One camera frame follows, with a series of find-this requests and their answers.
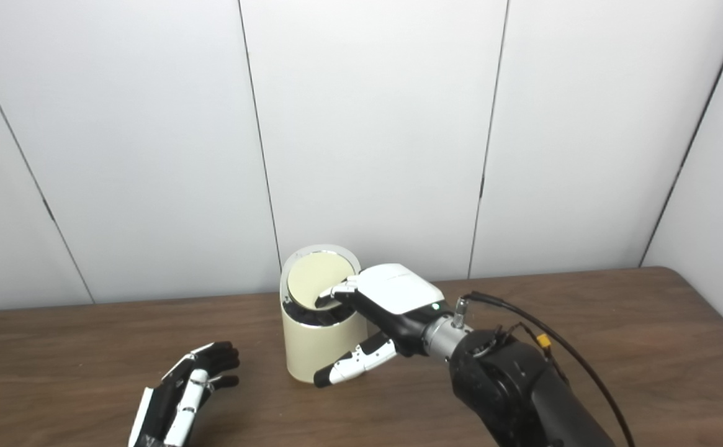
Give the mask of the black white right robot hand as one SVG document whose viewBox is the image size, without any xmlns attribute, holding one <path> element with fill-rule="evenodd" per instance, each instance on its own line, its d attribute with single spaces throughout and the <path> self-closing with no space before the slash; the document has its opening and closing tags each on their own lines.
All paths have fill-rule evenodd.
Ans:
<svg viewBox="0 0 723 447">
<path fill-rule="evenodd" d="M 355 379 L 398 354 L 426 356 L 429 326 L 452 314 L 438 287 L 396 263 L 367 267 L 347 277 L 320 292 L 314 305 L 321 309 L 332 302 L 350 306 L 379 331 L 316 371 L 317 388 Z"/>
</svg>

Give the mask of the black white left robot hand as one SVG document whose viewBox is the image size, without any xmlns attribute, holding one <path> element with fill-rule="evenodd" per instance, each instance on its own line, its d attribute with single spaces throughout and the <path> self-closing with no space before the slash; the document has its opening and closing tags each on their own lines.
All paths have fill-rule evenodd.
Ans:
<svg viewBox="0 0 723 447">
<path fill-rule="evenodd" d="M 143 391 L 128 446 L 188 445 L 195 418 L 211 396 L 239 384 L 238 377 L 229 373 L 239 365 L 239 351 L 229 341 L 208 343 L 185 354 L 157 387 Z"/>
</svg>

